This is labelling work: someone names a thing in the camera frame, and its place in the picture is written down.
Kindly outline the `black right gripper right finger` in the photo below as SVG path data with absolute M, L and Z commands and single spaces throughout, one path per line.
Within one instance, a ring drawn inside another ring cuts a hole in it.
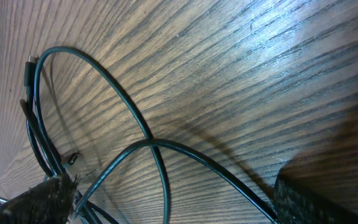
M 277 176 L 273 204 L 279 223 L 358 224 L 358 214 L 285 175 Z

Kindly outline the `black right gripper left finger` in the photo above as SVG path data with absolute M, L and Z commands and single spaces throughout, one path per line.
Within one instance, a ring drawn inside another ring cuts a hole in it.
M 0 205 L 0 224 L 67 223 L 79 178 L 62 173 Z

